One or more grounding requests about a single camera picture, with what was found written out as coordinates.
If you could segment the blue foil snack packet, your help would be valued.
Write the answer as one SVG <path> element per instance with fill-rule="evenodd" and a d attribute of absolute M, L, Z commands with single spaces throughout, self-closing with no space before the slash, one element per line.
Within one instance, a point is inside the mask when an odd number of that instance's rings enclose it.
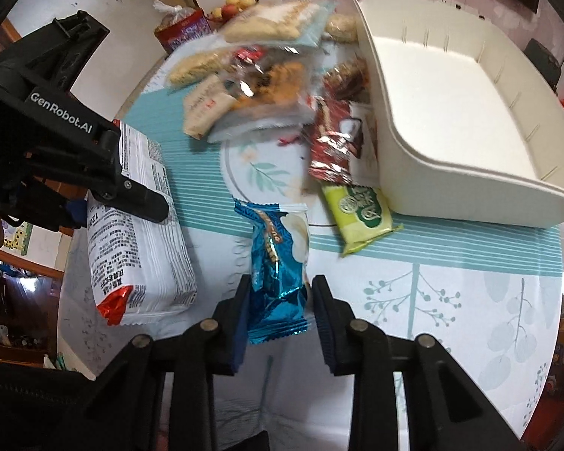
<path fill-rule="evenodd" d="M 257 345 L 309 328 L 309 221 L 305 204 L 235 201 L 234 211 L 252 224 L 249 344 Z"/>

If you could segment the white red snack packet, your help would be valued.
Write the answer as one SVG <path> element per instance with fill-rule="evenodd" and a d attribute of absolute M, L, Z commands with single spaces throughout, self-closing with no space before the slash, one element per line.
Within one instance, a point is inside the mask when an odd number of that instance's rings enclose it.
<path fill-rule="evenodd" d="M 123 176 L 163 196 L 169 215 L 153 223 L 88 198 L 90 284 L 110 326 L 148 324 L 189 309 L 197 285 L 173 205 L 161 146 L 119 122 Z"/>

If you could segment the green snack packet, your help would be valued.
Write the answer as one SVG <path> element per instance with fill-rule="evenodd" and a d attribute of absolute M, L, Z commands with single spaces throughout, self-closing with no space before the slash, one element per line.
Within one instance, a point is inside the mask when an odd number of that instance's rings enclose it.
<path fill-rule="evenodd" d="M 342 257 L 356 254 L 377 239 L 403 229 L 394 224 L 380 188 L 322 183 L 322 192 L 344 241 Z"/>

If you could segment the dark red chocolate packet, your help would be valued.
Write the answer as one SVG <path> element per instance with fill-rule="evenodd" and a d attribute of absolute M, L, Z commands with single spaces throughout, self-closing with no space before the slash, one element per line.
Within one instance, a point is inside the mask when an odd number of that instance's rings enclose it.
<path fill-rule="evenodd" d="M 309 174 L 318 180 L 347 185 L 379 185 L 377 153 L 369 105 L 329 98 L 315 100 L 315 121 L 309 130 Z"/>

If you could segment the large clear cracker bag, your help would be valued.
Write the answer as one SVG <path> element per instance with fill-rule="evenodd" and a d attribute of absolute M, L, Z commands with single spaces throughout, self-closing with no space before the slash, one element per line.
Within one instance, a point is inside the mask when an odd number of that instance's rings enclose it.
<path fill-rule="evenodd" d="M 314 60 L 334 9 L 331 0 L 258 4 L 224 25 L 232 57 L 222 80 L 234 104 L 215 121 L 208 142 L 314 120 Z"/>

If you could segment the clear puffed rice packet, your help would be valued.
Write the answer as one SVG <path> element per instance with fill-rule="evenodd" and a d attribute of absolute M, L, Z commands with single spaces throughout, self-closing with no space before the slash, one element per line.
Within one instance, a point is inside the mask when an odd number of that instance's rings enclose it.
<path fill-rule="evenodd" d="M 358 41 L 356 17 L 351 14 L 333 13 L 328 17 L 325 33 L 335 42 L 353 44 Z"/>

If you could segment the floral teal tablecloth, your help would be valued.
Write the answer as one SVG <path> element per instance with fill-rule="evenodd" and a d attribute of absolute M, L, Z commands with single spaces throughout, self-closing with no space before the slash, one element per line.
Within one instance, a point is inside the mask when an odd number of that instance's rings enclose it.
<path fill-rule="evenodd" d="M 343 240 L 321 191 L 305 174 L 308 146 L 278 145 L 273 130 L 209 145 L 181 129 L 182 93 L 150 79 L 126 121 L 160 144 L 189 257 L 196 302 L 146 326 L 109 326 L 96 310 L 87 240 L 74 234 L 61 291 L 58 333 L 71 368 L 98 374 L 138 333 L 182 333 L 231 297 L 250 266 L 249 221 L 234 203 L 309 208 L 308 273 L 324 275 L 356 316 L 385 333 L 435 336 L 521 434 L 539 400 L 561 306 L 557 228 L 535 229 L 395 215 L 395 231 L 357 254 Z"/>

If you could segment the red blue snack bag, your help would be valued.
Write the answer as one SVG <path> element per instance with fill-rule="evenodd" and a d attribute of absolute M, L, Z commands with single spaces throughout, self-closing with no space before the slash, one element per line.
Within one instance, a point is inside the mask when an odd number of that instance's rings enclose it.
<path fill-rule="evenodd" d="M 153 9 L 162 15 L 153 34 L 164 50 L 171 54 L 182 44 L 204 37 L 213 30 L 200 8 L 169 5 L 161 0 L 153 1 Z"/>

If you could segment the fruit bowl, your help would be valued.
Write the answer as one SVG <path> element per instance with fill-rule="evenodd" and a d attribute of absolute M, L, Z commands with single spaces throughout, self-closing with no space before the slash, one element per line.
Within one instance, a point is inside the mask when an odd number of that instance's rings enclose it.
<path fill-rule="evenodd" d="M 258 3 L 259 0 L 226 0 L 222 6 L 215 7 L 209 12 L 208 19 L 215 23 L 227 23 L 237 14 L 256 6 Z"/>

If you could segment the white plastic storage bin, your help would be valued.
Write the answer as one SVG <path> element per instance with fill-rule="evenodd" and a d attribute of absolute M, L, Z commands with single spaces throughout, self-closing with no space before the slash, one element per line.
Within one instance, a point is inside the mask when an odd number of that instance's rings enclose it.
<path fill-rule="evenodd" d="M 498 27 L 427 0 L 356 0 L 382 191 L 402 215 L 564 222 L 564 106 Z"/>

